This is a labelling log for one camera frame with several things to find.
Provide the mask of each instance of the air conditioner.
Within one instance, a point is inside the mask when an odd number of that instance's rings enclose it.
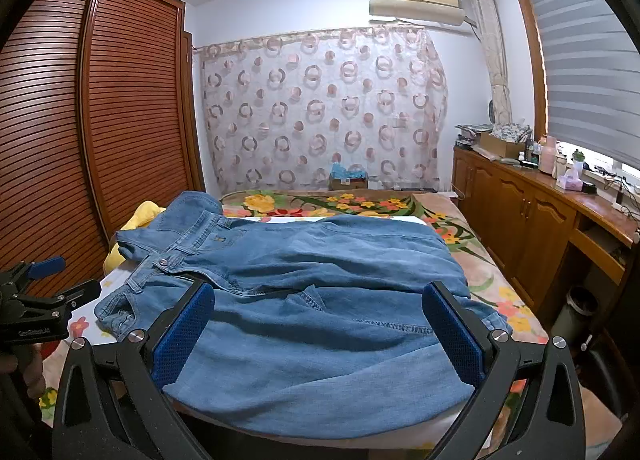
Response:
[[[369,14],[451,25],[461,25],[465,20],[458,0],[370,0]]]

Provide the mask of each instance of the denim fabric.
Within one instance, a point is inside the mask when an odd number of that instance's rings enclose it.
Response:
[[[427,421],[470,396],[421,309],[441,280],[489,330],[510,330],[470,299],[462,269],[429,226],[344,215],[265,224],[230,219],[185,192],[148,228],[120,231],[141,263],[95,315],[118,339],[148,328],[199,272],[216,308],[164,391],[240,429],[342,439]]]

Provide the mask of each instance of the human hand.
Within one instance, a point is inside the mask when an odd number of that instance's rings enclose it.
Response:
[[[33,354],[31,363],[24,369],[22,378],[27,385],[27,395],[29,398],[38,399],[44,395],[46,388],[46,382],[42,375],[42,355],[40,354],[40,348],[42,345],[31,345],[33,348]],[[0,352],[0,374],[13,373],[18,367],[18,359],[11,354],[4,354]]]

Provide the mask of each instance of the gray striped blind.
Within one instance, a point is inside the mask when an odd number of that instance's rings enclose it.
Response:
[[[640,54],[604,0],[531,0],[548,133],[640,169]]]

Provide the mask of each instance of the yellow towel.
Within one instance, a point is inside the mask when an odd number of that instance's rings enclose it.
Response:
[[[129,219],[129,221],[123,225],[121,231],[137,229],[138,227],[146,227],[156,216],[158,216],[162,211],[165,210],[165,207],[158,207],[156,204],[149,200],[147,200],[146,202],[142,202],[142,204],[140,204],[136,209],[136,212],[133,213],[133,216]],[[114,244],[110,252],[108,253],[107,258],[102,264],[104,275],[106,276],[107,274],[109,274],[122,262],[124,262],[124,258],[118,252],[118,244]]]

